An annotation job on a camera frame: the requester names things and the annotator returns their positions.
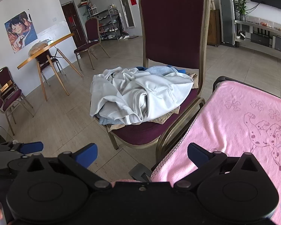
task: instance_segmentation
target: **doorway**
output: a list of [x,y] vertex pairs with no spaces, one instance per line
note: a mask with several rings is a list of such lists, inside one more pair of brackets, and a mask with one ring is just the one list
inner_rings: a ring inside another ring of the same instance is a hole
[[63,9],[69,29],[71,33],[74,33],[73,39],[76,47],[78,48],[79,46],[86,44],[85,35],[83,33],[83,28],[77,15],[74,2],[63,4],[61,7]]
[[121,0],[125,20],[127,23],[127,28],[135,28],[134,19],[131,12],[131,4],[128,0]]

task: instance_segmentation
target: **plastic bag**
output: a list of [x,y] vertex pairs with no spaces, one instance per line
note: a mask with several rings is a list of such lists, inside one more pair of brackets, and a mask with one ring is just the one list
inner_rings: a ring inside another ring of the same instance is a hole
[[50,40],[39,41],[38,43],[36,43],[31,47],[28,56],[31,57],[33,54],[37,53],[39,50],[45,48],[49,44],[50,44]]

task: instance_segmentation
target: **wooden table leg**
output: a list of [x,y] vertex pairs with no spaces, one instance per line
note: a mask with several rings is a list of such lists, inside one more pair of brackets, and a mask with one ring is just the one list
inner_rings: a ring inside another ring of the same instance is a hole
[[44,96],[45,96],[45,100],[48,101],[47,96],[46,96],[46,92],[45,92],[43,79],[42,79],[41,66],[40,66],[40,63],[38,61],[37,61],[37,70],[39,72],[39,76],[40,76],[41,85],[42,85],[43,93],[44,93]]
[[52,63],[52,61],[51,61],[51,58],[49,57],[49,55],[47,55],[47,58],[48,58],[48,60],[49,60],[49,63],[50,63],[50,65],[51,65],[51,67],[52,67],[52,69],[53,69],[53,71],[54,71],[54,73],[55,73],[55,75],[56,75],[58,81],[60,82],[61,86],[63,87],[65,93],[69,96],[69,93],[67,92],[67,90],[66,90],[66,88],[65,88],[65,86],[64,86],[64,84],[63,84],[63,82],[61,81],[61,79],[60,79],[60,77],[59,77],[59,75],[58,75],[58,73],[57,73],[57,71],[56,71],[56,69],[55,69],[55,67],[54,67],[54,65],[53,65],[53,63]]
[[71,62],[69,61],[69,59],[66,58],[66,56],[60,51],[60,49],[57,48],[57,51],[58,51],[59,54],[67,61],[67,63],[70,64],[70,66],[80,75],[80,77],[83,78],[83,75],[74,67],[73,64],[71,64]]

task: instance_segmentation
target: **potted plant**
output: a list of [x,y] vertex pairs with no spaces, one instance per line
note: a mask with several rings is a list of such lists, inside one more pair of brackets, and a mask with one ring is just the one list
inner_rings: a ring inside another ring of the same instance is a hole
[[246,21],[245,14],[246,14],[246,6],[247,2],[246,0],[238,0],[235,2],[236,5],[236,11],[239,12],[239,20],[240,21]]

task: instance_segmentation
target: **electrical cable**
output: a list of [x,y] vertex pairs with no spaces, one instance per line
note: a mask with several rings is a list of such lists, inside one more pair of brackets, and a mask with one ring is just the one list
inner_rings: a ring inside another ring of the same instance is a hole
[[[259,4],[260,4],[260,3],[259,3]],[[259,5],[259,4],[258,4],[258,5]],[[253,12],[253,11],[258,7],[258,5],[257,5],[251,12]],[[250,14],[251,12],[247,13],[246,15]]]
[[250,8],[250,9],[246,10],[246,11],[250,11],[250,10],[256,8],[259,4],[260,4],[260,3],[258,3],[255,7],[252,7],[252,8]]

